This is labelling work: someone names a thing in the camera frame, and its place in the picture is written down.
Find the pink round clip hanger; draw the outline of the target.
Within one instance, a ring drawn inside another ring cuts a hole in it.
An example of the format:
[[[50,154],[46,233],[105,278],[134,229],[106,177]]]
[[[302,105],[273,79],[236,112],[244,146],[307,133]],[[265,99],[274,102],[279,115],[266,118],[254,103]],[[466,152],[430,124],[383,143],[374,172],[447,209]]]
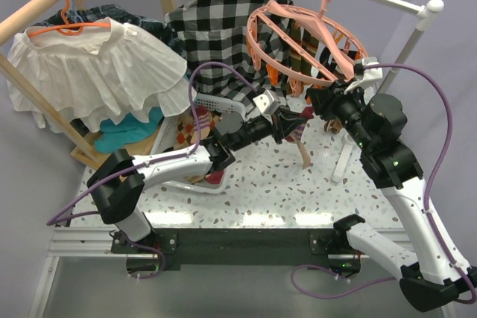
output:
[[[326,88],[337,80],[354,78],[356,60],[368,56],[362,43],[350,31],[325,16],[331,0],[321,0],[320,10],[279,4],[270,0],[253,11],[247,20],[247,48],[255,70],[265,67],[272,85],[288,77],[288,94],[298,98],[305,85]],[[291,64],[284,65],[262,49],[260,28],[267,28],[290,48]]]

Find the argyle orange brown sock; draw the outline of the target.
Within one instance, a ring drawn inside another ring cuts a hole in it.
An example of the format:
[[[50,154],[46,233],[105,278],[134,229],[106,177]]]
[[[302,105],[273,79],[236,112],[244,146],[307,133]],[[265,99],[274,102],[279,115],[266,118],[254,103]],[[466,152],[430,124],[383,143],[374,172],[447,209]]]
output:
[[[200,141],[199,135],[195,119],[189,115],[181,115],[177,121],[173,149],[181,150],[196,144]]]

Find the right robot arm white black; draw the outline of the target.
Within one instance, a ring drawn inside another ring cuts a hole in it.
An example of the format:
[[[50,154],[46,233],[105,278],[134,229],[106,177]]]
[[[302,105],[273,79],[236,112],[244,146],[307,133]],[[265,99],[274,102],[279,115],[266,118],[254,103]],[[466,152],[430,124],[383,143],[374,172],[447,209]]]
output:
[[[398,281],[404,297],[420,312],[457,302],[462,293],[475,298],[476,267],[450,238],[430,199],[430,181],[399,138],[407,123],[401,102],[386,94],[366,102],[363,89],[346,92],[342,83],[309,88],[306,94],[316,115],[339,120],[357,144],[364,172],[394,208],[413,247],[401,247],[352,214],[334,222],[334,248],[370,256]]]

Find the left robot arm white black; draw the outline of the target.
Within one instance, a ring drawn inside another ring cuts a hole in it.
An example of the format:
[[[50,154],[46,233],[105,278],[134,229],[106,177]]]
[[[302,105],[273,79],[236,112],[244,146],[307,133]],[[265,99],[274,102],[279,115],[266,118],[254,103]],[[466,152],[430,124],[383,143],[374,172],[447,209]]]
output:
[[[260,115],[248,121],[227,112],[206,138],[182,150],[153,156],[115,151],[90,177],[87,188],[103,223],[123,231],[137,252],[147,252],[154,245],[154,234],[137,207],[143,191],[180,177],[220,172],[234,163],[234,152],[269,136],[276,143],[289,140],[312,118],[311,108],[293,112],[283,106],[270,118]]]

